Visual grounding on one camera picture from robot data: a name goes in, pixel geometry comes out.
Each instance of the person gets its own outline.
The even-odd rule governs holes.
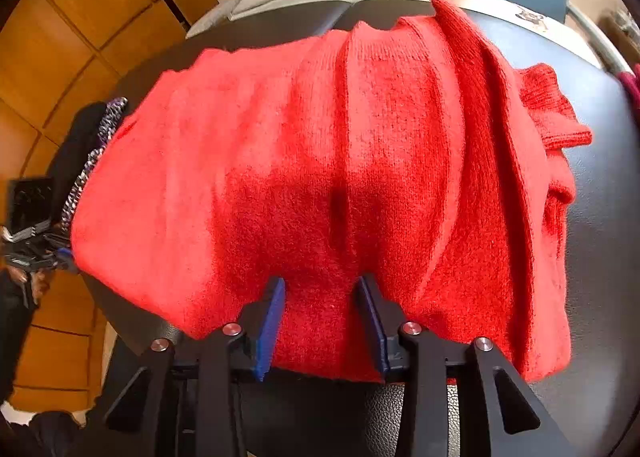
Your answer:
[[[50,289],[51,273],[31,273],[33,301],[39,305]],[[34,310],[24,304],[21,284],[28,275],[7,267],[0,271],[0,403],[14,391],[15,370]],[[80,427],[68,412],[36,414],[28,425],[7,423],[0,413],[0,455],[63,457]]]

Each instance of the black leather sofa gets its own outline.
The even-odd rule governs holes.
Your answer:
[[[369,0],[318,2],[274,10],[220,26],[181,43],[130,72],[114,95],[138,106],[165,69],[190,66],[208,47],[259,48],[350,29],[358,20],[390,28],[399,16],[432,14],[428,3]],[[593,130],[591,146],[567,151],[577,181],[568,219],[568,299],[573,354],[562,373],[533,385],[569,441],[584,457],[634,455],[640,426],[640,134],[618,81],[573,53],[513,24],[468,12],[510,63],[546,62],[578,118]],[[160,318],[86,277],[97,304],[121,336],[107,387],[122,386],[140,353],[157,337],[191,341]],[[392,456],[402,387],[345,383],[272,371],[262,385],[243,385],[248,449],[258,457]]]

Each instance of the person's hand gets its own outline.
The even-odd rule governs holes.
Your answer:
[[[18,285],[24,284],[27,281],[27,274],[17,267],[9,265],[7,267],[9,276]],[[47,293],[50,287],[50,277],[52,273],[50,271],[40,270],[37,273],[31,273],[31,291],[33,294],[33,301],[36,305],[40,303],[42,297]]]

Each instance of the red knitted fabric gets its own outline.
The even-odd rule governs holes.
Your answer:
[[[198,339],[284,277],[273,363],[292,371],[378,378],[351,301],[366,271],[410,319],[489,336],[526,379],[564,367],[561,148],[590,130],[550,67],[514,70],[433,5],[165,72],[86,185],[79,267]]]

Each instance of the red garment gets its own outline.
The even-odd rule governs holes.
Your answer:
[[[447,0],[435,17],[165,72],[89,179],[76,261],[194,338],[269,275],[287,283],[274,366],[377,379],[357,275],[439,336],[492,338],[526,379],[564,367],[560,150],[588,144],[553,70],[512,69]]]

